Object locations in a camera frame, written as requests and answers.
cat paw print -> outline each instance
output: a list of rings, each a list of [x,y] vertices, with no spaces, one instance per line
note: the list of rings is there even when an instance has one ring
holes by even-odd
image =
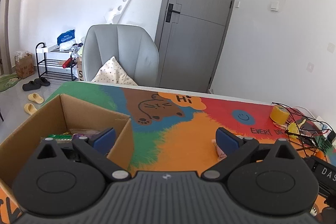
[[[138,123],[140,123],[140,124],[150,124],[151,122],[148,121],[148,120],[145,119],[145,118],[140,118],[140,119],[138,120]]]

blue gripper pad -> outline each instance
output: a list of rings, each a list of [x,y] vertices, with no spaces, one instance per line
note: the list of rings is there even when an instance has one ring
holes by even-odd
[[[241,147],[244,141],[225,128],[220,127],[216,131],[216,143],[226,155],[230,155]]]
[[[108,128],[89,140],[89,145],[96,149],[99,153],[106,155],[116,141],[116,131],[114,128]]]

wall outlet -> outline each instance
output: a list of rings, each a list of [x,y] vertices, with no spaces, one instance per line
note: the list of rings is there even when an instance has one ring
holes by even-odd
[[[271,11],[279,11],[279,1],[274,1],[271,3]]]
[[[313,123],[317,126],[318,129],[322,130],[322,133],[324,130],[326,131],[326,133],[322,135],[326,139],[330,133],[329,130],[327,131],[327,129],[329,129],[328,125],[325,123],[322,123],[322,122],[325,122],[325,120],[323,120],[320,116],[318,116],[316,120],[321,121],[321,122],[313,122]]]
[[[334,53],[334,51],[335,51],[335,44],[329,43],[328,47],[327,47],[327,51],[331,52],[331,53]]]
[[[308,63],[308,66],[307,66],[307,71],[309,71],[309,72],[313,72],[313,70],[314,70],[314,64],[312,64],[312,63]]]

blue paint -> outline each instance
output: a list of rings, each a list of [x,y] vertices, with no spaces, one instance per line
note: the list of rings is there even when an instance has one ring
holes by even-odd
[[[101,90],[105,94],[107,94],[113,102],[117,105],[117,110],[120,113],[131,116],[132,119],[132,128],[134,132],[151,132],[151,131],[162,131],[169,129],[170,127],[176,125],[179,122],[188,122],[194,118],[195,112],[202,112],[201,110],[193,109],[192,107],[180,107],[181,111],[184,113],[184,117],[179,116],[170,116],[164,117],[161,121],[152,120],[152,124],[143,126],[137,123],[134,117],[132,117],[131,113],[128,111],[126,107],[126,98],[122,88],[110,85],[101,85]]]
[[[328,157],[329,157],[330,163],[333,166],[336,166],[336,153],[329,153]]]
[[[232,112],[231,115],[233,116],[233,118],[235,118],[236,121],[247,126],[255,124],[255,119],[253,118],[253,116],[244,110],[236,109]]]

red paint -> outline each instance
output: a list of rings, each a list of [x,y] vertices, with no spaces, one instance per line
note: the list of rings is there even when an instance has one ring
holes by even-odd
[[[273,124],[273,121],[269,117],[273,106],[211,98],[202,98],[202,102],[207,106],[203,111],[231,132],[257,139],[270,140],[287,136],[283,130]],[[255,124],[248,126],[238,122],[231,115],[236,109],[248,112],[255,119]]]

